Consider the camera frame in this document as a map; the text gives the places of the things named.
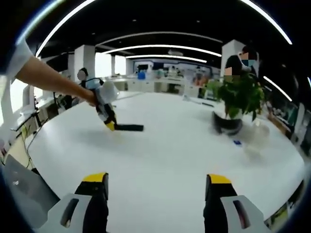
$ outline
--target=curved light strip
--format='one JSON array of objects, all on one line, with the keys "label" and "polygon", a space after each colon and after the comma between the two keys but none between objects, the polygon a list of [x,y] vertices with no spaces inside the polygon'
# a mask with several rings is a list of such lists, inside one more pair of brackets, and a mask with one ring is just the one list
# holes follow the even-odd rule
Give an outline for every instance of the curved light strip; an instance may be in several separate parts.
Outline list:
[{"label": "curved light strip", "polygon": [[144,57],[165,57],[165,58],[185,59],[185,60],[191,60],[191,61],[203,62],[203,63],[207,62],[205,60],[192,58],[192,57],[173,56],[173,55],[155,55],[155,54],[154,55],[134,55],[134,56],[127,56],[125,58],[144,58]]},{"label": "curved light strip", "polygon": [[208,37],[208,36],[199,35],[199,34],[193,34],[193,33],[181,33],[181,32],[147,32],[147,33],[135,33],[135,34],[123,35],[123,36],[120,36],[120,37],[116,37],[116,38],[113,38],[113,39],[110,39],[110,40],[106,40],[106,41],[104,41],[104,42],[101,42],[101,43],[97,44],[96,46],[103,45],[103,44],[106,44],[106,43],[111,42],[111,41],[121,40],[121,39],[124,39],[124,38],[132,37],[132,36],[153,35],[153,34],[190,35],[190,36],[200,37],[200,38],[204,38],[204,39],[208,39],[208,40],[213,40],[213,41],[216,41],[216,42],[219,42],[219,43],[223,43],[221,40],[217,40],[217,39],[214,39],[214,38],[211,38],[211,37]]},{"label": "curved light strip", "polygon": [[309,82],[309,85],[310,85],[310,87],[311,87],[311,81],[310,81],[310,78],[308,77],[308,82]]},{"label": "curved light strip", "polygon": [[286,35],[286,33],[283,31],[283,29],[264,11],[262,10],[259,6],[257,6],[256,4],[252,3],[250,0],[240,0],[242,2],[244,2],[245,4],[249,5],[250,7],[252,7],[255,11],[257,11],[259,14],[261,14],[263,17],[266,18],[266,20],[268,20],[280,33],[281,35],[285,38],[285,40],[287,41],[287,43],[289,43],[290,45],[292,45],[292,41],[290,40],[290,38]]},{"label": "curved light strip", "polygon": [[204,52],[204,53],[208,53],[208,54],[215,55],[218,57],[222,56],[219,53],[211,52],[208,50],[202,50],[202,49],[197,49],[197,48],[193,48],[193,47],[179,46],[179,45],[137,45],[137,46],[124,47],[124,48],[115,49],[115,50],[109,50],[109,51],[102,52],[102,53],[108,54],[108,53],[122,51],[122,50],[141,49],[141,48],[175,48],[175,49],[185,49],[185,50],[194,50],[194,51],[198,51],[198,52]]},{"label": "curved light strip", "polygon": [[268,79],[266,76],[263,77],[265,80],[267,80],[269,83],[271,83],[277,90],[279,90],[290,102],[293,100],[283,91],[278,85],[276,85],[273,81]]},{"label": "curved light strip", "polygon": [[81,11],[83,8],[85,8],[87,5],[91,4],[96,0],[86,0],[83,3],[81,3],[79,6],[74,8],[68,15],[66,15],[54,28],[53,30],[48,34],[48,36],[44,39],[42,44],[40,45],[38,51],[35,53],[35,56],[38,57],[43,50],[44,46],[47,44],[47,42],[51,39],[51,37],[57,32],[57,30],[66,23],[71,17],[73,17],[76,13]]},{"label": "curved light strip", "polygon": [[59,4],[65,0],[55,0],[47,5],[43,10],[36,14],[36,16],[28,23],[28,25],[23,29],[22,33],[18,37],[16,44],[20,44],[21,40],[26,38],[29,33],[36,27],[36,25],[46,17],[52,10],[54,10]]}]

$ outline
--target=face mask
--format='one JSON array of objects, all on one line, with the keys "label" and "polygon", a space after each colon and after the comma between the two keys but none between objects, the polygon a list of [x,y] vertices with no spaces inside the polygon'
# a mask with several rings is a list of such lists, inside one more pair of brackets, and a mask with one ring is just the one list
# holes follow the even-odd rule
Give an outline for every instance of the face mask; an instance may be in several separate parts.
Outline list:
[{"label": "face mask", "polygon": [[247,66],[247,67],[251,67],[254,63],[255,60],[241,60],[243,65]]},{"label": "face mask", "polygon": [[77,76],[78,76],[78,79],[79,79],[80,81],[83,81],[83,80],[86,79],[86,74],[85,74],[84,71],[82,71],[82,70],[79,70]]}]

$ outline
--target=black plant pot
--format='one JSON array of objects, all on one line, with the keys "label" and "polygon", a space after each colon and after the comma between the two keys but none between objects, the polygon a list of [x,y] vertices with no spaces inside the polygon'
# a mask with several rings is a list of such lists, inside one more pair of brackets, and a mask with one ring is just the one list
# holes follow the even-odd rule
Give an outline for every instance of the black plant pot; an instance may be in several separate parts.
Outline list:
[{"label": "black plant pot", "polygon": [[212,124],[218,133],[225,133],[227,135],[236,135],[243,125],[241,119],[223,119],[215,112],[213,112]]}]

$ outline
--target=green leaves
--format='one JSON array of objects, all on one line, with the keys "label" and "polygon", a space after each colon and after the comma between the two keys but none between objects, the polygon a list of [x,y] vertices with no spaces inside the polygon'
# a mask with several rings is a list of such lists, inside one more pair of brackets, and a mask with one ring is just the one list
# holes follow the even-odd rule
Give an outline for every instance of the green leaves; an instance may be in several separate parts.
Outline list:
[{"label": "green leaves", "polygon": [[239,113],[239,108],[231,107],[229,108],[228,115],[231,119],[234,119]]},{"label": "green leaves", "polygon": [[226,113],[231,118],[236,117],[241,109],[243,114],[252,112],[255,120],[257,111],[261,110],[264,93],[253,74],[226,77],[222,85],[211,83],[207,88],[213,90],[217,99],[225,102]]}]

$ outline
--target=white sleeve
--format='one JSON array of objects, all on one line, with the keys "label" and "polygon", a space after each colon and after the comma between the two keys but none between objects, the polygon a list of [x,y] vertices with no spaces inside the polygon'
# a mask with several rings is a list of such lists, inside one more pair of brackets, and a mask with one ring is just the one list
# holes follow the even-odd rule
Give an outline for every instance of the white sleeve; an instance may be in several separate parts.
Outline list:
[{"label": "white sleeve", "polygon": [[25,40],[22,40],[22,42],[16,46],[6,72],[6,76],[11,80],[11,83],[15,80],[17,73],[23,68],[32,55]]}]

